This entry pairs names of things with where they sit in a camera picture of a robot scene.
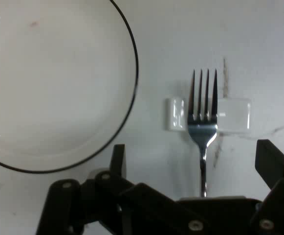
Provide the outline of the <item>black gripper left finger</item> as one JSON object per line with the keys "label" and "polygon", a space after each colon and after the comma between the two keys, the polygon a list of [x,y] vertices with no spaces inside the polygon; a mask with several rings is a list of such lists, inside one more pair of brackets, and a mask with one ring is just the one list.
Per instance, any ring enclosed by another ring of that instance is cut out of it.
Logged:
{"label": "black gripper left finger", "polygon": [[203,235],[205,221],[152,189],[125,178],[125,146],[113,148],[110,167],[84,183],[60,180],[48,191],[39,235],[81,235],[99,222],[114,235]]}

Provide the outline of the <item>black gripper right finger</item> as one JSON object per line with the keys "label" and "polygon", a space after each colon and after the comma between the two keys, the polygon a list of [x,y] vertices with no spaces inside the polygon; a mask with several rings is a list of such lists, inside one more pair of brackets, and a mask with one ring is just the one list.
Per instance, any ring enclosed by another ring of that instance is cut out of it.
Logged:
{"label": "black gripper right finger", "polygon": [[255,169],[270,188],[250,225],[256,235],[284,235],[284,154],[270,141],[258,140]]}

